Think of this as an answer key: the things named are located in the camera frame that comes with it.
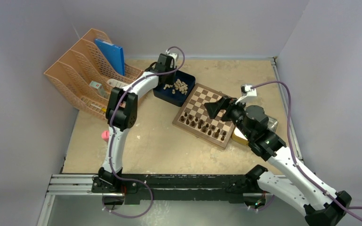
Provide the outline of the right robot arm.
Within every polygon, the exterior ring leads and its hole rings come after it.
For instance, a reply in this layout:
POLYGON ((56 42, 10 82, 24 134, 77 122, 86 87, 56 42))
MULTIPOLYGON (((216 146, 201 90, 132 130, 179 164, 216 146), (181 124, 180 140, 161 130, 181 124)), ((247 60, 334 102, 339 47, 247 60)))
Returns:
POLYGON ((269 118, 257 105, 238 103, 236 98, 223 96, 217 102, 204 104, 210 119, 223 111, 221 120, 231 121, 248 140, 254 154, 280 170, 285 182, 267 168, 256 165, 246 174, 250 191, 270 192, 299 211, 310 226, 335 226, 345 215, 352 200, 346 191, 336 191, 292 155, 290 148, 268 129, 269 118))

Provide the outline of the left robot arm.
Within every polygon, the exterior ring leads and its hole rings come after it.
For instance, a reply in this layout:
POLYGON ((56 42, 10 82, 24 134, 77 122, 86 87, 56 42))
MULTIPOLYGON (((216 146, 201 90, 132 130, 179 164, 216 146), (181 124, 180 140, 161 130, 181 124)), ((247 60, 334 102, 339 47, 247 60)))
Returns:
POLYGON ((97 186, 111 193, 121 189, 124 181, 121 178, 124 146, 126 137, 137 119, 138 101, 158 85, 173 82, 177 60, 176 53, 160 54, 158 60, 134 82, 123 88, 112 88, 106 111, 109 125, 107 152, 98 171, 97 186))

